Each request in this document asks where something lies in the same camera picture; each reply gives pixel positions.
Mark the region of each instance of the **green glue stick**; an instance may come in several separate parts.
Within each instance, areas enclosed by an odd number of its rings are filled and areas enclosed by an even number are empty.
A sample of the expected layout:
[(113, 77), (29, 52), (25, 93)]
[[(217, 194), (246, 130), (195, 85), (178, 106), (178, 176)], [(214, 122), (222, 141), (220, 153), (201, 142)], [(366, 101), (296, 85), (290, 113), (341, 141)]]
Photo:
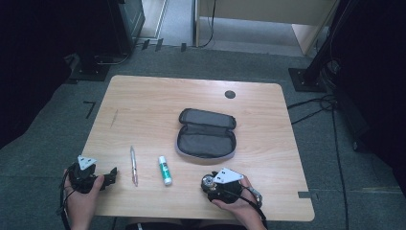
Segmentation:
[(161, 169), (162, 178), (164, 179), (165, 185), (170, 185), (172, 183), (172, 178), (170, 177), (170, 172), (165, 156), (159, 157), (159, 168)]

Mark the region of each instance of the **open pencil case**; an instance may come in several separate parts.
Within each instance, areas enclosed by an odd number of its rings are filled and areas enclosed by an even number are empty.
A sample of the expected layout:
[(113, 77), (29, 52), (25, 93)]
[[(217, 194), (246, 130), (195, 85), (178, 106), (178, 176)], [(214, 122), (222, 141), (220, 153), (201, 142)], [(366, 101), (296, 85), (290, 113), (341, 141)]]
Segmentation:
[(201, 159), (232, 158), (237, 140), (233, 133), (233, 116), (211, 111), (186, 108), (179, 115), (183, 124), (176, 140), (176, 150)]

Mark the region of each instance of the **hand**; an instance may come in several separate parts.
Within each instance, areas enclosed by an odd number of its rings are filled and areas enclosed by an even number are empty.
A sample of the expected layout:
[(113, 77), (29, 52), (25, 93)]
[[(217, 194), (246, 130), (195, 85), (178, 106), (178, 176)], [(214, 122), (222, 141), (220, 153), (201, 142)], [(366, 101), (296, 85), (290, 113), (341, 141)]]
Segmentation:
[(95, 215), (96, 201), (103, 181), (104, 175), (99, 175), (93, 184), (92, 190), (88, 194), (81, 194), (80, 192), (73, 192), (74, 189), (69, 180), (69, 175), (66, 177), (64, 186), (66, 195), (69, 196), (66, 210), (72, 222), (72, 230), (89, 229), (90, 222)]
[[(252, 187), (245, 175), (244, 178), (240, 180), (240, 183), (244, 187)], [(241, 196), (257, 203), (254, 196), (246, 189), (243, 189)], [(249, 230), (265, 229), (258, 212), (245, 200), (239, 198), (236, 202), (227, 204), (221, 200), (214, 199), (212, 203), (217, 205), (220, 209), (231, 212), (236, 219)]]

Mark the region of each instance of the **table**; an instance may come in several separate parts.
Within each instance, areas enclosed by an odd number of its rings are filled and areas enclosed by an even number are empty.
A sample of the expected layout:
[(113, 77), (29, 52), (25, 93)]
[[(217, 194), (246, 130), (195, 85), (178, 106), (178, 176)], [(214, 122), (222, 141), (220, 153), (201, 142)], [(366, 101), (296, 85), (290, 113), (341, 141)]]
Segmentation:
[[(330, 23), (338, 4), (339, 0), (219, 0), (214, 17), (292, 24), (302, 52), (307, 55)], [(213, 6), (214, 0), (193, 1), (192, 40), (196, 46), (199, 46), (199, 18), (212, 17)]]
[[(233, 99), (225, 92), (233, 90)], [(232, 115), (237, 120), (234, 158), (195, 164), (174, 145), (184, 108)], [(131, 181), (130, 146), (139, 185)], [(201, 191), (202, 177), (223, 167), (248, 175), (263, 195), (261, 210), (272, 220), (314, 218), (301, 159), (282, 89), (274, 83), (115, 76), (111, 80), (83, 156), (96, 158), (96, 174), (119, 172), (100, 193), (96, 215), (183, 219), (233, 219)], [(167, 158), (172, 185), (165, 186), (158, 157)]]

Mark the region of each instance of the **pen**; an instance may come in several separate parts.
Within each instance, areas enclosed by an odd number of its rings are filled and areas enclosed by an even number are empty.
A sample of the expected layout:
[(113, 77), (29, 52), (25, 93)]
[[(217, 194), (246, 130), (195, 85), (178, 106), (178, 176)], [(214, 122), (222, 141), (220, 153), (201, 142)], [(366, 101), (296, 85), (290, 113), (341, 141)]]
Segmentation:
[(135, 186), (138, 187), (138, 175), (137, 175), (137, 166), (135, 161), (135, 151), (134, 148), (130, 149), (131, 153), (131, 163), (132, 163), (132, 181), (134, 182)]

